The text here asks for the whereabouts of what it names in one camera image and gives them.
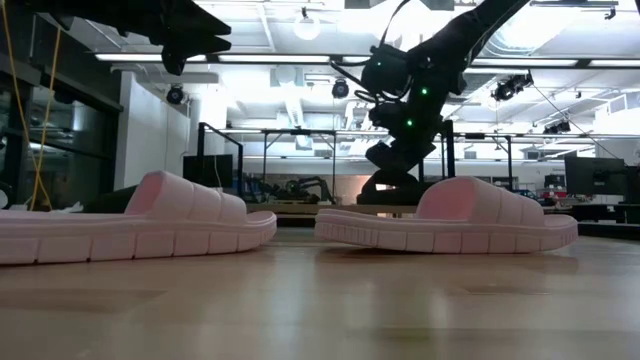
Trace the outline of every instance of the floor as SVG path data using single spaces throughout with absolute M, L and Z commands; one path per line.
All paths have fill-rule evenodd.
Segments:
M 640 244 L 400 254 L 281 230 L 215 257 L 0 268 L 3 359 L 638 359 Z

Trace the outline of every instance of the computer screen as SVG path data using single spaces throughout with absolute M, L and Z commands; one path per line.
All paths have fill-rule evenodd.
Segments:
M 197 156 L 185 156 L 182 176 L 202 186 L 230 188 L 233 186 L 233 155 L 207 155 L 202 164 Z
M 564 159 L 567 192 L 579 195 L 625 195 L 626 169 L 622 159 Z

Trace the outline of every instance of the camera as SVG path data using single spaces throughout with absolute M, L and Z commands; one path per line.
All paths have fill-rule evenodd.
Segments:
M 182 84 L 173 84 L 167 92 L 167 102 L 172 105 L 182 105 L 187 102 L 187 96 L 182 90 Z
M 344 99 L 349 95 L 349 85 L 345 79 L 337 79 L 331 94 L 336 99 Z

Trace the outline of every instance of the yellow cable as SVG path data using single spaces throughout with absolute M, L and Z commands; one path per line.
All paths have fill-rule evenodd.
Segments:
M 22 121 L 22 130 L 23 130 L 23 136 L 24 136 L 24 141 L 27 143 L 27 149 L 28 151 L 31 151 L 31 148 L 29 146 L 29 129 L 27 127 L 27 122 L 25 120 L 25 116 L 24 116 L 24 109 L 22 108 L 22 101 L 20 101 L 20 88 L 18 86 L 18 76 L 16 74 L 16 65 L 13 59 L 13 46 L 11 44 L 11 33 L 9 30 L 9 17 L 7 16 L 7 9 L 6 9 L 6 3 L 3 4 L 2 6 L 2 18 L 4 20 L 4 32 L 7 38 L 7 50 L 9 51 L 9 64 L 11 66 L 11 75 L 13 77 L 13 87 L 14 87 L 14 91 L 16 93 L 16 97 L 17 97 L 17 103 L 18 103 L 18 110 L 20 112 L 20 120 Z M 33 161 L 33 167 L 34 169 L 38 169 L 38 166 L 36 164 L 36 158 L 35 155 L 31 156 L 31 160 Z M 36 171 L 36 175 L 35 175 L 35 185 L 40 185 L 40 188 L 42 190 L 42 193 L 44 194 L 44 197 L 47 200 L 47 205 L 49 205 L 49 210 L 52 209 L 51 207 L 51 200 L 49 198 L 49 194 L 47 193 L 47 190 L 44 188 L 44 185 L 42 184 L 42 180 L 40 179 L 40 172 Z
M 49 82 L 49 100 L 47 101 L 47 111 L 44 115 L 44 125 L 42 128 L 42 138 L 40 139 L 40 156 L 38 158 L 38 166 L 36 167 L 36 174 L 40 177 L 40 169 L 42 169 L 42 158 L 44 157 L 44 140 L 47 138 L 47 124 L 49 123 L 49 115 L 51 114 L 51 101 L 53 100 L 53 84 L 56 79 L 56 68 L 58 67 L 58 50 L 60 49 L 60 35 L 62 29 L 58 26 L 58 33 L 56 35 L 56 47 L 53 50 L 53 66 L 51 67 L 51 81 Z M 33 184 L 33 196 L 31 196 L 30 211 L 33 211 L 33 207 L 36 204 L 36 198 L 38 197 L 38 184 Z

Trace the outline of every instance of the slide sandal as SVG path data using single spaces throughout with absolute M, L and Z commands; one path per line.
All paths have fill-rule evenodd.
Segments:
M 554 250 L 578 239 L 578 222 L 544 215 L 540 204 L 474 177 L 429 188 L 412 219 L 320 210 L 315 235 L 372 248 L 439 254 Z
M 124 214 L 0 211 L 0 264 L 245 251 L 276 233 L 272 212 L 167 172 L 147 174 Z

